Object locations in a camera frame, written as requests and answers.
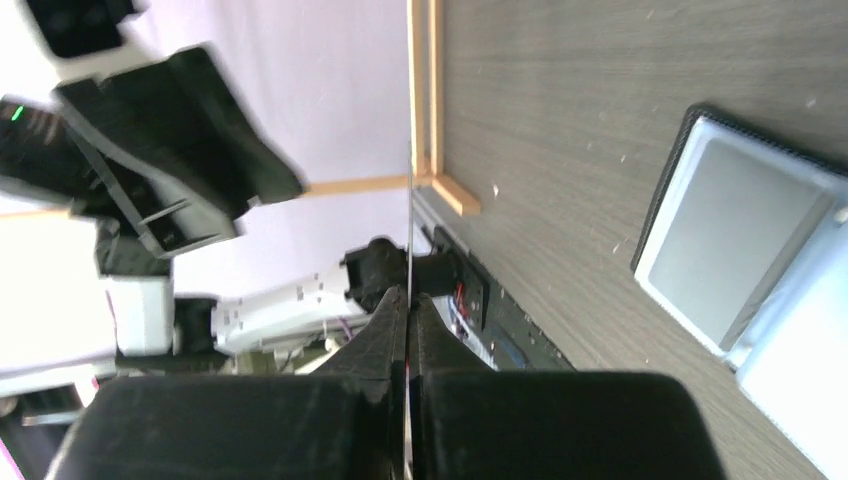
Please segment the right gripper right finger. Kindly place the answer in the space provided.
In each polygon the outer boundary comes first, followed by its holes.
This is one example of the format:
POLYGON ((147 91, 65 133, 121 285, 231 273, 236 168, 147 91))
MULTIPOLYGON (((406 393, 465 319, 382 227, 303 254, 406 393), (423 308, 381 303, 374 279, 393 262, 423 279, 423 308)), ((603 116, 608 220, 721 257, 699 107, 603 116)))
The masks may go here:
POLYGON ((701 413, 645 371, 498 371, 427 296, 409 319, 417 479, 722 479, 701 413))

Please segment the black leather card holder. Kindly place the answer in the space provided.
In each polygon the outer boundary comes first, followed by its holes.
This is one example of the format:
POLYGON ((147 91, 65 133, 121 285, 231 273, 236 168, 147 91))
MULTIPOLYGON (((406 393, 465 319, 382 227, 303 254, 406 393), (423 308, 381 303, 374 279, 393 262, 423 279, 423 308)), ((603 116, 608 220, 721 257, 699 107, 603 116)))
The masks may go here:
POLYGON ((631 269, 819 472, 846 477, 845 159, 691 105, 631 269))

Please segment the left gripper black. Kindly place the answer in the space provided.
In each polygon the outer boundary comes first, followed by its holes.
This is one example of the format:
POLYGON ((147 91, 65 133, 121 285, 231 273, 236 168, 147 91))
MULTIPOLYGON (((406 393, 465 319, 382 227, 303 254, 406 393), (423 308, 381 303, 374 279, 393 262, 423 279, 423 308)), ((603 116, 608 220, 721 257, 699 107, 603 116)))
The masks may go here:
POLYGON ((236 238, 253 206, 305 192, 203 45, 56 96, 72 138, 58 114, 1 99, 1 191, 94 220, 103 276, 169 277, 164 259, 236 238))

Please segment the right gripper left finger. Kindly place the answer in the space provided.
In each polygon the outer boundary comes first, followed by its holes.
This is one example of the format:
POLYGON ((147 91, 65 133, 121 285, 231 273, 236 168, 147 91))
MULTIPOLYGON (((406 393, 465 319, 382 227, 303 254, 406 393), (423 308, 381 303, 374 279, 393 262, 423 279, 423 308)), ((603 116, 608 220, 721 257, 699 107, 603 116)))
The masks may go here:
POLYGON ((108 382, 72 425, 51 479, 400 479, 408 295, 307 375, 108 382))

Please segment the black VIP credit card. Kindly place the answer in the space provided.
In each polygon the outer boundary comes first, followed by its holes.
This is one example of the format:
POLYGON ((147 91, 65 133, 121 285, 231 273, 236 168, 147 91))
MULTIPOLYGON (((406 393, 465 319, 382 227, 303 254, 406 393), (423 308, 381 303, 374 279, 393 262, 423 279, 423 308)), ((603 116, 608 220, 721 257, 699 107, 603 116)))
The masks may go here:
MULTIPOLYGON (((413 205, 413 188, 415 180, 415 151, 412 144, 410 147, 410 160, 407 170, 407 246, 406 246, 406 291, 407 291, 407 327, 410 327, 410 315, 412 308, 412 287, 413 287, 413 252, 414 252, 414 205, 413 205)), ((405 350, 405 409, 404 409, 404 449, 403 449, 403 478, 410 480, 414 478, 413 472, 413 435, 412 435, 412 409, 411 409, 411 370, 410 370, 410 354, 409 354, 409 335, 410 330, 406 329, 406 350, 405 350)))

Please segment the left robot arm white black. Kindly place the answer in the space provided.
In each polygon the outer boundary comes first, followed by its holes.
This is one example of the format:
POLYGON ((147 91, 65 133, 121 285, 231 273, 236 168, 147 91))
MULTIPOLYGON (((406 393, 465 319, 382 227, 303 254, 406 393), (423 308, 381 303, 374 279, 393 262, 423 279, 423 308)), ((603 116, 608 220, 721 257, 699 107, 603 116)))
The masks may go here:
POLYGON ((331 269, 230 300, 178 296, 182 254, 239 235, 252 207, 308 187, 255 131, 201 46, 56 89, 59 106, 1 101, 1 189, 93 221, 121 365, 180 370, 309 338, 322 320, 371 315, 385 293, 440 297, 458 285, 457 255, 416 256, 377 237, 331 269))

